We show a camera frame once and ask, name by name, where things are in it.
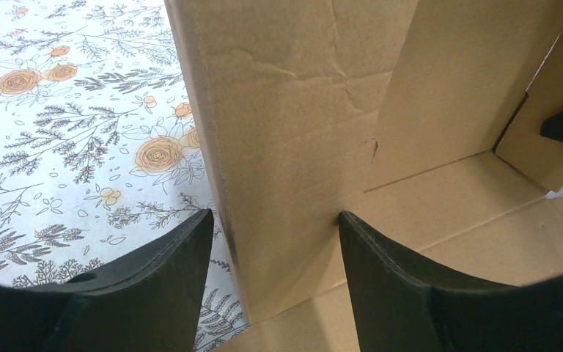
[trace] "leaf illustration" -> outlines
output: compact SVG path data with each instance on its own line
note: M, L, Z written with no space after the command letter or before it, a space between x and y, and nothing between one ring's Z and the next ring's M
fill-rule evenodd
M16 60L3 60L0 61L0 66L2 68L8 68L10 70L17 70L18 68L21 68L21 64L18 64L16 62Z
M91 259L85 266L77 262L75 259L69 259L61 265L55 265L53 260L41 260L37 262L35 276L31 278L27 275L20 275L12 280L12 286L16 288L25 288L38 285L44 285L51 282L63 284L72 279L74 276L91 271L103 265L98 258Z
M70 90L72 90L72 87L58 89L55 92L53 92L53 94L51 94L51 97L59 97L60 95L64 95L68 93Z
M161 176L159 176L154 183L152 184L152 186L156 186L160 183L163 183L167 180L169 180L172 177L172 173L171 172L165 172L164 174L162 174Z
M215 303L217 295L218 288L210 291L202 303L199 325L203 326L203 330L200 334L221 337L234 331L237 328L235 324L243 317L238 300L232 300L232 295L228 294Z
M150 132L142 131L139 128L132 128L130 130L122 132L124 138L132 139L135 141L141 141L143 139L148 139L150 137Z
M140 166L130 170L128 172L129 174L133 175L133 176L137 176L137 177L146 177L148 176L147 172L145 172Z
M19 258L18 254L14 252L9 252L5 255L5 259L9 259L12 262L19 264L19 265L27 265L27 262Z
M156 138L159 136L166 136L167 135L167 130L165 129L165 127L162 126L152 126L152 128L150 129L150 137L151 138Z
M114 239L110 240L110 241L108 242L108 244L111 244L111 245L113 245L113 246L116 246L116 245L118 245L118 244L124 242L125 239L126 239L126 237L124 237L124 236L122 236L122 237L117 237L117 238L114 238Z

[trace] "cardboard flap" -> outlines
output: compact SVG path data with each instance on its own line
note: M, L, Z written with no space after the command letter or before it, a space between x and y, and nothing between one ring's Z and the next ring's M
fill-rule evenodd
M529 97L508 127L496 154L540 185L563 186L563 143L542 137L540 126L563 111L563 32L529 89Z
M492 148L562 28L563 0L420 1L366 189Z
M167 0L243 311L344 282L356 204L416 0Z
M485 152L367 192L356 214L419 251L538 202L544 194Z
M467 274L526 285L563 274L563 216L554 200L528 205L422 254Z
M346 284L225 342L215 352L359 352Z

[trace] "orange rose print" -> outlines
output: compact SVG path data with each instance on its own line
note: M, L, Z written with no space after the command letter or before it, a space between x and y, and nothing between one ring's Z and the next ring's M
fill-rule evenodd
M68 52L70 52L70 47L67 46L67 45L61 45L61 46L54 48L51 51L50 55L51 55L51 57L58 57L58 56L64 56Z
M156 98L151 95L148 95L143 100L143 105L147 108L153 108L156 106Z
M36 70L16 70L4 74L0 78L1 95L18 95L27 93L37 86L42 79Z
M179 119L191 115L191 104L189 103L178 104L178 106L174 108L174 115L176 115L176 117Z
M103 188L100 191L100 197L103 199L106 205L113 205L117 203L117 200L122 196L122 192L114 191L111 188Z
M197 129L192 128L180 139L180 143L184 147L199 148L199 137L197 136Z
M55 68L42 73L42 78L49 81L61 82L76 76L77 67L72 64L57 65Z
M145 142L135 156L135 164L147 174L165 172L182 159L182 146L172 137L158 137Z

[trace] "table surface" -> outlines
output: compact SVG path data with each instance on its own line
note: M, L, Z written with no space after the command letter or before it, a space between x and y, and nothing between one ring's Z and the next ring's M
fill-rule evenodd
M163 0L0 0L0 285L65 282L214 208ZM248 326L216 227L196 351Z

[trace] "cardboard box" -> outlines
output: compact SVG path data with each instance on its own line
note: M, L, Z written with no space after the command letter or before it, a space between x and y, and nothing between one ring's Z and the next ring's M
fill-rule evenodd
M358 351L342 210L485 279L563 272L563 144L534 132L563 108L563 0L166 3L258 323L220 351Z

